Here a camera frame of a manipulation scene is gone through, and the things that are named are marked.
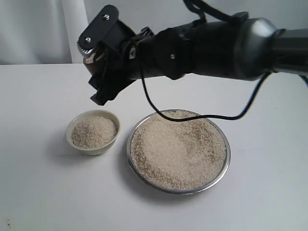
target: white table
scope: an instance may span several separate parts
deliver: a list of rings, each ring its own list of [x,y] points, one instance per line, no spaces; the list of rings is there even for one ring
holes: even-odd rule
[[[308,230],[308,89],[299,77],[271,76],[246,117],[214,120],[229,140],[230,168],[190,196],[157,191],[128,166],[127,136],[153,112],[140,81],[101,107],[122,125],[109,152],[83,156],[66,145],[70,120],[100,108],[89,77],[81,64],[0,66],[1,231]],[[238,114],[256,84],[195,75],[146,82],[161,110],[222,115]]]

